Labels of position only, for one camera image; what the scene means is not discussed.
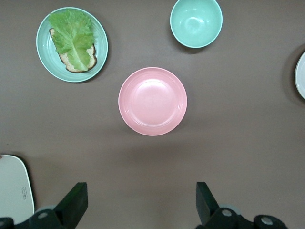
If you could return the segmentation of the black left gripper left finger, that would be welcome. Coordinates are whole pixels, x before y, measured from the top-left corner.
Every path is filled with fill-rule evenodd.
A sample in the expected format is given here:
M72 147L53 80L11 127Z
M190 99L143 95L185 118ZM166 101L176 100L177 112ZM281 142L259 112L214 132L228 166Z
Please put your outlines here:
M38 211L19 224L0 218L0 229L75 229L87 208L87 183L78 182L54 209Z

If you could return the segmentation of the pink plate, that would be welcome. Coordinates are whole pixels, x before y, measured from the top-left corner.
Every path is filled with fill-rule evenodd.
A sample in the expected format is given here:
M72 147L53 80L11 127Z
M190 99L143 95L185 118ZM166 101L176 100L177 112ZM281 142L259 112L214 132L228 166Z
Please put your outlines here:
M133 131L147 136L175 129L187 110L187 93L179 78L158 67L133 72L122 84L118 107Z

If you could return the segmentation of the green bowl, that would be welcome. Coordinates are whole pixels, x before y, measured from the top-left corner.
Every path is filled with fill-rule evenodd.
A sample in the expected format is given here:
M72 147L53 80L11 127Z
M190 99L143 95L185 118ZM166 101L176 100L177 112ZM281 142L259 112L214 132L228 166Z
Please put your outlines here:
M175 39L188 48L203 48L220 34L223 13L216 0L177 0L170 15Z

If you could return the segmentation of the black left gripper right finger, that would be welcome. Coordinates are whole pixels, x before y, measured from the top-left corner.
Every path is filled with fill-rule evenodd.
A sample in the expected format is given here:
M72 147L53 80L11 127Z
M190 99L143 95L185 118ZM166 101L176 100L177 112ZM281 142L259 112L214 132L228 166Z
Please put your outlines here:
M288 229L273 216L257 215L249 221L230 208L220 207L205 182L196 184L196 209L201 224L195 229Z

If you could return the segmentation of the green plate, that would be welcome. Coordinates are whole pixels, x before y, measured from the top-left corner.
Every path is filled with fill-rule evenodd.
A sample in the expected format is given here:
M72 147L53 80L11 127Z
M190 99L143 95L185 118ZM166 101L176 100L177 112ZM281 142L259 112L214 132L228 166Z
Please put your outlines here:
M41 63L49 73L66 82L80 83L93 78L105 65L108 55L108 38L99 20L83 9L76 7L63 7L54 10L52 13L62 13L66 10L72 9L83 12L91 19L92 30L95 37L94 47L95 56L97 58L96 65L92 69L83 73L72 73L66 69L66 65L60 60L60 56L56 52L55 45L49 32L49 30L52 28L51 24L49 23L49 17L51 15L50 13L42 20L38 28L36 35L36 48Z

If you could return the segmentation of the beige plate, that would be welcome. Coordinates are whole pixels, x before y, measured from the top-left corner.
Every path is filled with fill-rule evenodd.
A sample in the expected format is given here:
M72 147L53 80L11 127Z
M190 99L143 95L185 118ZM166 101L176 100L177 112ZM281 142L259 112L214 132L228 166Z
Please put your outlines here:
M305 52L299 58L295 68L295 85L297 91L305 100Z

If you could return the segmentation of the green lettuce leaf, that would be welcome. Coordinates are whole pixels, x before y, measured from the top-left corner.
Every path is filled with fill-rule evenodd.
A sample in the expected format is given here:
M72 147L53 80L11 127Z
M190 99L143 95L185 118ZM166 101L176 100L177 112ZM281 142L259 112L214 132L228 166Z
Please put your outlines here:
M86 13L77 9L51 13L49 23L56 52L69 72L86 72L96 65L92 21Z

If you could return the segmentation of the toasted bread slice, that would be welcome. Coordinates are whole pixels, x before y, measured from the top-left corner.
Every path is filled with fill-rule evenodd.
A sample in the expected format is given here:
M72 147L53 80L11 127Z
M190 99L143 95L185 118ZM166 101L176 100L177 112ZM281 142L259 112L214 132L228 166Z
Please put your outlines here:
M49 30L56 52L67 71L83 73L96 63L94 34L90 27L51 28Z

